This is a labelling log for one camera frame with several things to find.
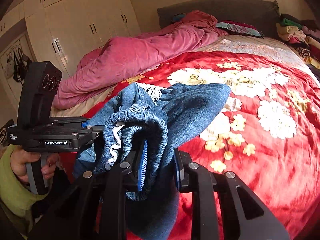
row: metal screw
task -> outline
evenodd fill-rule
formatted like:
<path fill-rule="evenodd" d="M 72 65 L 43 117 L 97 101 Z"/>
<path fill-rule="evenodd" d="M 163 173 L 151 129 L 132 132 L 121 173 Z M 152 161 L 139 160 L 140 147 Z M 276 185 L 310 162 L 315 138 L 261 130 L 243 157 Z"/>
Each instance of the metal screw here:
<path fill-rule="evenodd" d="M 88 179 L 88 178 L 90 178 L 90 177 L 92 176 L 92 172 L 91 172 L 91 171 L 85 171 L 85 172 L 83 173 L 83 176 L 84 176 L 86 179 Z"/>
<path fill-rule="evenodd" d="M 234 179 L 236 177 L 235 173 L 232 172 L 232 171 L 227 171 L 226 172 L 226 176 L 229 178 L 229 179 Z"/>
<path fill-rule="evenodd" d="M 189 168 L 196 170 L 199 168 L 199 165 L 198 165 L 198 163 L 189 163 Z"/>
<path fill-rule="evenodd" d="M 123 168 L 123 169 L 127 169 L 127 168 L 130 167 L 130 164 L 127 163 L 127 162 L 124 162 L 124 163 L 121 163 L 121 164 L 120 164 L 120 167 Z"/>

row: device handle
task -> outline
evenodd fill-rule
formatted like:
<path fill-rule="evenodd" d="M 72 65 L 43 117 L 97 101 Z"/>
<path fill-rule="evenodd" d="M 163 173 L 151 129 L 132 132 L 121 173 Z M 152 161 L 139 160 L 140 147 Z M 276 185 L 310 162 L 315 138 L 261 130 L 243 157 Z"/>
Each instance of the device handle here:
<path fill-rule="evenodd" d="M 48 180 L 44 178 L 41 168 L 46 165 L 49 155 L 50 153 L 41 153 L 41 158 L 38 161 L 26 163 L 30 190 L 33 194 L 45 195 L 48 193 Z"/>

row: green sleeve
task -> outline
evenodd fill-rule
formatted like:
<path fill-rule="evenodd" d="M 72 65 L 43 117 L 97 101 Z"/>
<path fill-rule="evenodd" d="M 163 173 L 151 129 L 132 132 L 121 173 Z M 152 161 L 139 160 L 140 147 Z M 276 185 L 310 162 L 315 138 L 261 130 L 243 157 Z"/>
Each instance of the green sleeve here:
<path fill-rule="evenodd" d="M 10 157 L 15 148 L 10 145 L 0 159 L 0 204 L 10 221 L 25 235 L 33 226 L 31 206 L 46 195 L 31 193 L 12 172 Z"/>

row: pink comforter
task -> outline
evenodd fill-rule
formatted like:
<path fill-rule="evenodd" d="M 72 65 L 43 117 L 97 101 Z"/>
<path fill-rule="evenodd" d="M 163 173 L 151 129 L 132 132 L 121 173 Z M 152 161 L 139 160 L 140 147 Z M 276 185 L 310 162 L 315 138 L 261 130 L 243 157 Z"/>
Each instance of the pink comforter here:
<path fill-rule="evenodd" d="M 102 49 L 93 50 L 81 59 L 75 75 L 61 81 L 53 106 L 69 109 L 108 86 L 213 43 L 219 36 L 227 35 L 215 28 L 216 23 L 215 17 L 193 11 L 157 33 L 111 38 Z"/>

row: white lace trim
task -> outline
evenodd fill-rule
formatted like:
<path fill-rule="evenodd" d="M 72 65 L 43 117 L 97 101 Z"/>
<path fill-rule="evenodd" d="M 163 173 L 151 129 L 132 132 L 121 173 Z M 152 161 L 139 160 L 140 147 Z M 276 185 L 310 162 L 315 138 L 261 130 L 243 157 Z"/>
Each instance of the white lace trim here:
<path fill-rule="evenodd" d="M 118 133 L 122 129 L 122 127 L 124 127 L 124 122 L 117 122 L 116 126 L 112 128 L 112 133 L 113 133 L 113 136 L 115 137 L 116 144 L 113 144 L 110 147 L 110 154 L 112 157 L 108 159 L 106 164 L 104 165 L 107 171 L 111 169 L 110 163 L 114 163 L 118 158 L 117 150 L 121 148 L 121 140 Z"/>
<path fill-rule="evenodd" d="M 156 101 L 161 98 L 161 90 L 162 89 L 167 89 L 163 87 L 158 87 L 156 85 L 149 85 L 149 84 L 144 84 L 144 83 L 138 83 L 136 82 L 141 88 L 145 90 L 145 92 L 152 98 L 153 102 L 156 104 Z"/>

